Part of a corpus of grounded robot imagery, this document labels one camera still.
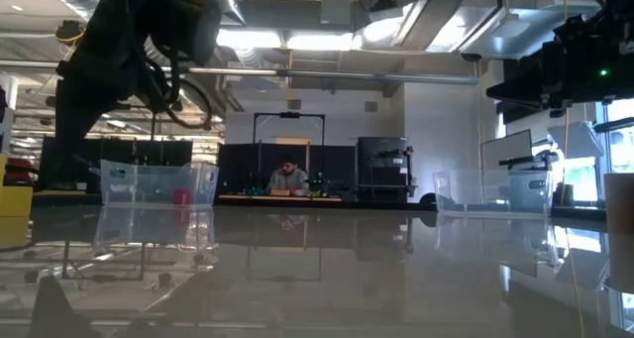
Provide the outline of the clear plastic bin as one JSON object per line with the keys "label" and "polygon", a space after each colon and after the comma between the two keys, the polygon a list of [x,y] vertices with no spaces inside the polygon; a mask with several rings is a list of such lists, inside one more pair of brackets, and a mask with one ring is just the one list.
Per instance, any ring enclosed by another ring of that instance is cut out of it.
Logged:
{"label": "clear plastic bin", "polygon": [[547,217],[553,202],[549,171],[455,169],[433,175],[441,213]]}
{"label": "clear plastic bin", "polygon": [[219,168],[202,163],[182,167],[137,166],[102,160],[101,194],[105,205],[174,205],[176,188],[190,188],[194,205],[212,205]]}

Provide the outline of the dark triangular block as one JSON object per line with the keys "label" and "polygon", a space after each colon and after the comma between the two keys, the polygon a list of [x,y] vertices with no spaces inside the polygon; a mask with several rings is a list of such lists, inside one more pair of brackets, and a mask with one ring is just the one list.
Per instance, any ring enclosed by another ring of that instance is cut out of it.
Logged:
{"label": "dark triangular block", "polygon": [[75,313],[53,276],[39,281],[27,338],[103,338],[90,321]]}

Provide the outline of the grey ceiling junction box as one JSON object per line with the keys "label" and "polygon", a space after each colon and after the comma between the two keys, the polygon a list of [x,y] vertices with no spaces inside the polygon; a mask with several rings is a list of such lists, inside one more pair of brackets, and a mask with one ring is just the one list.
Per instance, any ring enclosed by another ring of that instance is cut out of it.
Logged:
{"label": "grey ceiling junction box", "polygon": [[320,23],[329,26],[351,25],[351,0],[321,0]]}

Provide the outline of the grey ceiling pipe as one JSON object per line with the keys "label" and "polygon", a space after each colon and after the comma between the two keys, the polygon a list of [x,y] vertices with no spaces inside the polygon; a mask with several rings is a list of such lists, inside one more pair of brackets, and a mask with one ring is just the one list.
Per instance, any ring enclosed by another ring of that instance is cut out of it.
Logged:
{"label": "grey ceiling pipe", "polygon": [[[45,72],[46,70],[60,70],[60,75],[69,73],[83,73],[96,76],[112,75],[116,69],[109,70],[99,66],[81,65],[78,70],[72,70],[70,65],[61,65],[60,61],[45,60],[20,60],[1,59],[0,69],[21,70],[31,69],[33,72]],[[254,76],[254,77],[310,77],[310,78],[330,78],[330,79],[351,79],[363,81],[381,82],[407,82],[407,83],[438,83],[454,85],[478,85],[478,78],[474,76],[457,75],[436,75],[436,74],[409,74],[409,73],[381,73],[362,71],[336,71],[336,70],[306,70],[297,68],[244,68],[244,67],[196,67],[184,64],[172,66],[162,66],[164,73],[172,73],[174,70],[181,74],[213,74],[231,76]]]}

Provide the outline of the black gantry frame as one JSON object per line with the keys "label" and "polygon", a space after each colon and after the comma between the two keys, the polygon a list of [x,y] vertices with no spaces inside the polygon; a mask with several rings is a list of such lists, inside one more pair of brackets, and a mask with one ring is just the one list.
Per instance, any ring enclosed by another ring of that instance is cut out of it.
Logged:
{"label": "black gantry frame", "polygon": [[321,127],[321,146],[325,146],[325,133],[326,133],[326,115],[325,114],[302,114],[299,112],[256,112],[253,116],[253,131],[252,131],[252,143],[255,144],[257,142],[257,131],[258,131],[258,119],[261,116],[266,117],[278,117],[284,119],[299,119],[302,117],[306,118],[319,118],[322,121]]}

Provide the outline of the background wooden workbench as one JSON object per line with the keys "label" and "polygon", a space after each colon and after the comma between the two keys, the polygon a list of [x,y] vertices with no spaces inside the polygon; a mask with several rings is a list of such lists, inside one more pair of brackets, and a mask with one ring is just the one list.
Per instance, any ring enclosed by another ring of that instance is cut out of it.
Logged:
{"label": "background wooden workbench", "polygon": [[313,201],[313,202],[342,202],[341,197],[320,196],[290,196],[290,195],[245,195],[220,194],[223,200],[268,200],[268,201]]}

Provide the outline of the black equipment rack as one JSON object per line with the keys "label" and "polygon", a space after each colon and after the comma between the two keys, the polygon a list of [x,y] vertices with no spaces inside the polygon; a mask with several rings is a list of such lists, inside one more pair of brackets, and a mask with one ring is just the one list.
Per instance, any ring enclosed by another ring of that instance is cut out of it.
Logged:
{"label": "black equipment rack", "polygon": [[358,200],[406,203],[415,192],[412,155],[407,138],[358,138]]}

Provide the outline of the rectangular metal air duct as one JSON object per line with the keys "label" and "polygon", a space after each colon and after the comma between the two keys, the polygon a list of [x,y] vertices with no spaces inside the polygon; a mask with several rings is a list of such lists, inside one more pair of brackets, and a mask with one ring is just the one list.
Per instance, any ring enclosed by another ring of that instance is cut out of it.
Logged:
{"label": "rectangular metal air duct", "polygon": [[402,9],[369,13],[352,50],[380,54],[477,54],[521,58],[554,37],[572,16],[589,18],[594,0],[393,0]]}

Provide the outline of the person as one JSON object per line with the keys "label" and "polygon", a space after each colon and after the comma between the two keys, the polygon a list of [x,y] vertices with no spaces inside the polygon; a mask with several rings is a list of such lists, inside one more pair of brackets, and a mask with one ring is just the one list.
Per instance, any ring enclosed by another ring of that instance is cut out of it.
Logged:
{"label": "person", "polygon": [[291,196],[305,196],[309,192],[308,174],[300,169],[291,156],[283,156],[280,167],[270,176],[267,189],[287,190]]}

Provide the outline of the ceiling light panel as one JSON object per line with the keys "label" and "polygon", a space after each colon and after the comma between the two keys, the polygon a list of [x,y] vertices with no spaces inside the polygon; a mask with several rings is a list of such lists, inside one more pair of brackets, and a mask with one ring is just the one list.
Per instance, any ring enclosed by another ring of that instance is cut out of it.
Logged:
{"label": "ceiling light panel", "polygon": [[238,50],[280,48],[282,41],[277,32],[221,29],[216,44]]}
{"label": "ceiling light panel", "polygon": [[286,46],[300,51],[340,51],[352,48],[354,35],[346,34],[298,34],[290,37]]}

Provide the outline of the computer monitor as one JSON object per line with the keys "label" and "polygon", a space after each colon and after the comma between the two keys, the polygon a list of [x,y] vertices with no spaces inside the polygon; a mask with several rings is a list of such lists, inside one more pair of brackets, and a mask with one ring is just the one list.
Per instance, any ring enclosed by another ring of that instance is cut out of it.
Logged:
{"label": "computer monitor", "polygon": [[529,157],[532,155],[532,137],[524,130],[503,138],[490,140],[481,145],[482,167],[485,170],[506,169],[501,161]]}

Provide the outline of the large yellow wooden cube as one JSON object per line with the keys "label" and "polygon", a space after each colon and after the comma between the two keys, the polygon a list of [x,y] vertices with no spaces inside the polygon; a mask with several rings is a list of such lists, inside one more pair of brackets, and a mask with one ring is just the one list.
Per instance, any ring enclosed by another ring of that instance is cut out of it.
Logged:
{"label": "large yellow wooden cube", "polygon": [[7,157],[0,154],[0,218],[28,217],[31,214],[33,188],[30,185],[4,183]]}

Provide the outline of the red background object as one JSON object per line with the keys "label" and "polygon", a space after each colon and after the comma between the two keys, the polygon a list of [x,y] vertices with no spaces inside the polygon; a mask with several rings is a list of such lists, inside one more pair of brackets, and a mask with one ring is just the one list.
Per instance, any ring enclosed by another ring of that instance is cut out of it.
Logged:
{"label": "red background object", "polygon": [[33,184],[32,175],[28,171],[24,170],[24,168],[30,169],[32,167],[32,162],[30,160],[9,158],[7,160],[7,165],[10,169],[6,170],[3,182],[4,185],[31,186]]}

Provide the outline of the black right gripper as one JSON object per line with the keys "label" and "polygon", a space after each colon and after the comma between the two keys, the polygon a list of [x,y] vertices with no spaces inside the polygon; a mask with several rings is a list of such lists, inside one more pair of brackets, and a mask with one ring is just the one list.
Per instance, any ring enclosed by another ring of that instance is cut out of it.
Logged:
{"label": "black right gripper", "polygon": [[542,47],[539,69],[493,85],[489,98],[562,117],[578,103],[634,98],[634,11],[577,15]]}

